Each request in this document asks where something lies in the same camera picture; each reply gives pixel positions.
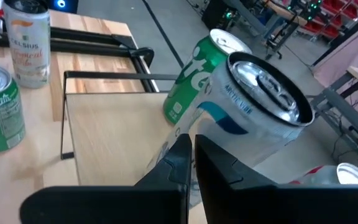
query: gray floor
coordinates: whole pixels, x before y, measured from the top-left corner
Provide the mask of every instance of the gray floor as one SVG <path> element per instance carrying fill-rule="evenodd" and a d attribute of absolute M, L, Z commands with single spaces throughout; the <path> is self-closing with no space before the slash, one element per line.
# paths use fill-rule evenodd
<path fill-rule="evenodd" d="M 186 0 L 148 2 L 181 59 L 188 61 L 197 41 L 208 34 L 200 16 Z M 179 64 L 141 0 L 80 0 L 78 13 L 125 22 L 139 47 L 154 49 L 155 58 L 150 68 L 152 73 L 179 74 Z M 265 49 L 259 43 L 252 42 L 249 34 L 238 28 L 234 28 L 232 33 L 249 44 L 258 57 L 264 57 Z M 324 44 L 312 43 L 298 35 L 291 37 L 281 49 L 282 60 L 273 56 L 269 62 L 287 74 L 305 94 L 316 95 L 323 87 L 313 78 L 307 65 L 312 64 L 326 49 Z M 172 84 L 157 82 L 161 90 L 169 90 Z M 327 124 L 317 120 L 295 142 L 263 161 L 256 169 L 277 182 L 288 182 L 314 166 L 333 164 L 330 152 L 336 139 L 337 135 L 329 130 Z M 340 142 L 338 145 L 338 152 L 347 150 Z"/>

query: green light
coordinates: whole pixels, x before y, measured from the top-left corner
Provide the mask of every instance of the green light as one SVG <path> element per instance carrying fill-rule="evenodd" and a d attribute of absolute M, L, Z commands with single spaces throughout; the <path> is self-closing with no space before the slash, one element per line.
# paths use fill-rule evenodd
<path fill-rule="evenodd" d="M 233 15 L 232 15 L 231 12 L 226 13 L 226 18 L 227 18 L 227 19 L 231 19 L 232 16 L 233 16 Z"/>

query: white can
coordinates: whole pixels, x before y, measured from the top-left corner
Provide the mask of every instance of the white can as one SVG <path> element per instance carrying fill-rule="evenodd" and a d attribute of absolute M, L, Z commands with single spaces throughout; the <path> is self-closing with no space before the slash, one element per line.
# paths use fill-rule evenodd
<path fill-rule="evenodd" d="M 254 167 L 296 139 L 314 120 L 306 97 L 284 74 L 256 56 L 235 52 L 218 65 L 150 162 L 151 170 L 182 133 L 204 134 Z M 190 207 L 201 202 L 195 164 Z"/>
<path fill-rule="evenodd" d="M 318 166 L 290 184 L 358 184 L 358 167 L 346 162 L 338 166 Z"/>
<path fill-rule="evenodd" d="M 27 88 L 40 88 L 50 75 L 50 16 L 43 0 L 4 0 L 2 5 L 14 78 Z"/>

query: black metal frame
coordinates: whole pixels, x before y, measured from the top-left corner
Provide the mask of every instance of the black metal frame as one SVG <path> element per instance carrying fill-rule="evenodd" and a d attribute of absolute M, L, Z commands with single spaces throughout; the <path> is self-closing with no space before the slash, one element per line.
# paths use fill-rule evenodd
<path fill-rule="evenodd" d="M 148 74 L 142 58 L 148 67 L 154 58 L 153 49 L 150 47 L 136 49 L 135 42 L 130 36 L 97 34 L 57 27 L 50 29 L 50 36 L 50 50 L 52 52 L 130 58 L 136 72 L 140 74 Z M 0 47 L 9 47 L 6 33 L 1 35 Z M 153 86 L 151 79 L 141 79 L 141 82 L 146 92 L 158 91 Z"/>
<path fill-rule="evenodd" d="M 61 125 L 61 136 L 60 136 L 60 159 L 72 159 L 74 158 L 74 152 L 63 153 L 63 133 L 65 125 L 65 113 L 66 113 L 66 102 L 67 102 L 67 79 L 68 78 L 89 78 L 89 79 L 119 79 L 119 80 L 176 80 L 178 75 L 157 75 L 147 73 L 116 73 L 116 72 L 82 72 L 82 71 L 65 71 L 63 76 L 63 106 L 62 106 L 62 125 Z"/>

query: light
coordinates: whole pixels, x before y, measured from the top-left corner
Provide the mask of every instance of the light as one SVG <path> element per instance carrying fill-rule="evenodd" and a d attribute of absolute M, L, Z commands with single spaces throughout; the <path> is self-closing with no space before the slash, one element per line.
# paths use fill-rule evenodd
<path fill-rule="evenodd" d="M 66 2 L 65 2 L 65 0 L 58 0 L 58 1 L 57 1 L 57 6 L 60 7 L 60 8 L 66 7 Z"/>
<path fill-rule="evenodd" d="M 233 13 L 231 13 L 231 12 L 226 13 L 226 19 L 231 19 L 232 16 L 233 16 Z"/>

